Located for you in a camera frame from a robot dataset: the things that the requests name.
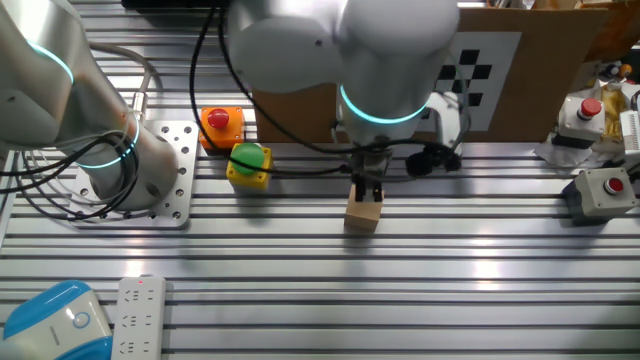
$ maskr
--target blue object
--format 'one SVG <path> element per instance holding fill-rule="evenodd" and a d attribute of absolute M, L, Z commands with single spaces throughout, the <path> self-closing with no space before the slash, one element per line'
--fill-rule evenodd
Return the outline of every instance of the blue object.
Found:
<path fill-rule="evenodd" d="M 56 360 L 105 360 L 111 358 L 113 337 L 107 336 L 93 340 L 62 354 Z"/>
<path fill-rule="evenodd" d="M 69 305 L 82 294 L 90 291 L 81 281 L 65 281 L 19 306 L 4 325 L 4 338 L 21 333 Z"/>
<path fill-rule="evenodd" d="M 423 107 L 420 108 L 420 110 L 416 111 L 415 113 L 405 116 L 405 117 L 401 117 L 401 118 L 397 118 L 397 119 L 383 119 L 383 118 L 378 118 L 375 116 L 371 116 L 369 114 L 364 113 L 362 110 L 358 109 L 352 102 L 351 100 L 349 100 L 349 97 L 347 96 L 347 92 L 344 90 L 344 85 L 340 86 L 340 93 L 342 94 L 342 98 L 344 99 L 345 104 L 347 104 L 347 106 L 349 107 L 349 109 L 351 109 L 351 111 L 353 111 L 356 115 L 360 116 L 361 118 L 376 123 L 376 124 L 399 124 L 401 122 L 405 122 L 405 121 L 409 121 L 411 119 L 414 119 L 416 116 L 420 115 L 421 113 L 423 113 L 425 111 L 425 109 L 427 108 L 427 105 L 429 104 L 429 102 L 427 101 L 426 104 L 424 104 Z"/>
<path fill-rule="evenodd" d="M 55 61 L 58 65 L 60 65 L 64 71 L 67 72 L 67 74 L 69 75 L 69 77 L 71 78 L 71 85 L 73 85 L 73 82 L 75 81 L 75 79 L 73 78 L 73 72 L 71 71 L 71 68 L 69 68 L 69 66 L 62 61 L 62 59 L 60 59 L 59 57 L 56 56 L 56 54 L 52 53 L 51 51 L 45 49 L 44 47 L 34 43 L 33 41 L 29 41 L 27 40 L 27 43 L 33 48 L 33 50 L 35 50 L 38 54 L 43 55 L 48 57 L 49 59 Z"/>
<path fill-rule="evenodd" d="M 78 325 L 76 324 L 75 320 L 74 320 L 74 321 L 73 321 L 73 327 L 74 327 L 74 328 L 76 328 L 76 329 L 84 329 L 84 328 L 86 328 L 87 326 L 89 326 L 89 324 L 91 324 L 91 316 L 89 316 L 89 314 L 87 314 L 87 313 L 80 313 L 80 314 L 76 314 L 76 319 L 78 319 L 78 318 L 79 318 L 80 316 L 82 316 L 82 315 L 84 315 L 84 316 L 86 316 L 86 317 L 87 317 L 87 323 L 86 323 L 86 324 L 84 324 L 84 325 L 82 325 L 82 326 L 78 326 Z"/>
<path fill-rule="evenodd" d="M 140 124 L 138 124 L 138 122 L 136 121 L 136 137 L 133 139 L 133 143 L 131 144 L 131 146 L 129 147 L 129 149 L 127 149 L 127 151 L 125 151 L 124 154 L 122 154 L 120 157 L 114 159 L 113 161 L 110 161 L 106 164 L 102 164 L 102 165 L 96 165 L 96 166 L 92 166 L 92 165 L 82 165 L 80 163 L 77 163 L 80 167 L 83 167 L 85 169 L 102 169 L 102 168 L 106 168 L 109 167 L 111 165 L 117 164 L 120 160 L 124 159 L 125 156 L 127 156 L 131 150 L 133 149 L 134 146 L 136 146 L 136 143 L 138 142 L 138 137 L 140 137 Z"/>

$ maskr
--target mounting hole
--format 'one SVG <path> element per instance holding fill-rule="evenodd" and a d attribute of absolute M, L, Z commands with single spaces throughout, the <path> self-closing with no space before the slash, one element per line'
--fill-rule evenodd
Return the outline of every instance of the mounting hole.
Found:
<path fill-rule="evenodd" d="M 147 183 L 145 187 L 147 188 L 147 191 L 149 192 L 149 194 L 154 198 L 160 198 L 162 196 L 160 194 L 160 190 L 158 190 L 158 187 L 153 185 L 152 183 Z"/>

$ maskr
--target blue led ring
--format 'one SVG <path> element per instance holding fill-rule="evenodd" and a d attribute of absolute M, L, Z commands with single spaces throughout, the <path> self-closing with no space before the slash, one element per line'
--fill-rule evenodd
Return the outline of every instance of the blue led ring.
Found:
<path fill-rule="evenodd" d="M 38 54 L 43 55 L 48 57 L 49 59 L 55 61 L 58 65 L 60 65 L 64 71 L 67 72 L 67 74 L 69 75 L 69 78 L 71 78 L 71 84 L 73 85 L 73 82 L 75 81 L 75 79 L 73 78 L 73 72 L 71 71 L 71 68 L 64 62 L 62 61 L 62 59 L 60 59 L 59 57 L 56 56 L 56 54 L 52 53 L 51 51 L 43 48 L 42 46 L 27 40 L 27 43 L 33 48 L 33 50 L 35 50 Z"/>
<path fill-rule="evenodd" d="M 379 118 L 379 117 L 375 117 L 375 116 L 371 116 L 369 114 L 364 113 L 362 110 L 358 109 L 352 102 L 351 100 L 349 100 L 349 97 L 347 96 L 347 92 L 344 91 L 344 85 L 340 86 L 340 93 L 342 94 L 342 98 L 344 99 L 345 104 L 347 104 L 347 106 L 349 107 L 349 109 L 355 113 L 356 115 L 358 115 L 359 117 L 376 123 L 376 124 L 399 124 L 401 122 L 405 122 L 405 121 L 409 121 L 411 119 L 414 119 L 416 116 L 420 115 L 422 112 L 424 112 L 424 110 L 427 108 L 427 105 L 429 104 L 429 102 L 427 101 L 426 104 L 424 104 L 423 107 L 420 108 L 420 110 L 416 111 L 415 113 L 405 116 L 405 117 L 401 117 L 401 118 L 396 118 L 396 119 L 383 119 L 383 118 Z"/>
<path fill-rule="evenodd" d="M 127 156 L 131 150 L 133 150 L 134 146 L 136 145 L 136 143 L 138 142 L 138 137 L 140 136 L 140 124 L 138 124 L 137 121 L 135 121 L 136 123 L 136 137 L 133 139 L 133 143 L 131 143 L 131 146 L 127 149 L 127 151 L 124 152 L 124 154 L 120 155 L 119 157 L 117 157 L 116 159 L 103 164 L 103 165 L 82 165 L 80 163 L 77 163 L 80 167 L 83 167 L 85 169 L 102 169 L 102 168 L 106 168 L 109 167 L 111 165 L 117 164 L 120 160 L 124 159 L 125 156 Z"/>

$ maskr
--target green button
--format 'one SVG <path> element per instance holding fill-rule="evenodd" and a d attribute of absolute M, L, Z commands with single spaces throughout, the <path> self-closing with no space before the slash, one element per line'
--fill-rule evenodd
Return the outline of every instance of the green button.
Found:
<path fill-rule="evenodd" d="M 238 145 L 231 153 L 231 158 L 258 168 L 261 168 L 262 164 L 264 164 L 264 152 L 262 151 L 262 148 L 252 143 Z M 255 173 L 254 170 L 247 169 L 244 166 L 240 166 L 235 163 L 232 163 L 232 165 L 233 168 L 241 174 L 252 175 Z"/>

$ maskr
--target emergency stop button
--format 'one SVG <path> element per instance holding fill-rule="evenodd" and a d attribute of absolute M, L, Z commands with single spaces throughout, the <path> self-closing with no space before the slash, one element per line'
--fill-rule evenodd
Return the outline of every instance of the emergency stop button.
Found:
<path fill-rule="evenodd" d="M 609 195 L 618 195 L 624 190 L 624 183 L 618 178 L 611 178 L 604 183 L 604 190 Z"/>
<path fill-rule="evenodd" d="M 215 109 L 209 113 L 207 122 L 214 129 L 224 129 L 229 124 L 229 113 L 224 109 Z"/>
<path fill-rule="evenodd" d="M 591 120 L 594 116 L 600 114 L 602 111 L 602 103 L 594 98 L 586 99 L 580 105 L 578 110 L 578 117 L 582 120 Z"/>

